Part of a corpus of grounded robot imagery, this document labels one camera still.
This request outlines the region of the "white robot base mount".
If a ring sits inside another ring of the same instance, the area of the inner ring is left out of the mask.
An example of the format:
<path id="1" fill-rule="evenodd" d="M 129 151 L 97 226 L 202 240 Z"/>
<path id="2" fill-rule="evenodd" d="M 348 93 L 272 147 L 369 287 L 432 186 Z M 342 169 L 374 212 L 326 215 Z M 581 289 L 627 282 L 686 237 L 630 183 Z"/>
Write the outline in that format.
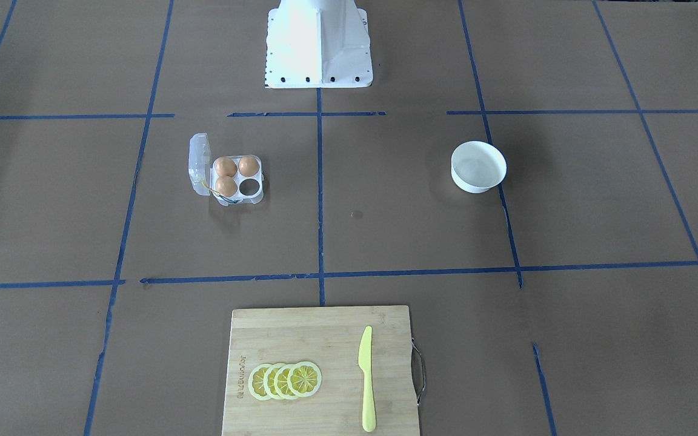
<path id="1" fill-rule="evenodd" d="M 282 1 L 268 12 L 264 86 L 372 86 L 368 15 L 355 1 Z"/>

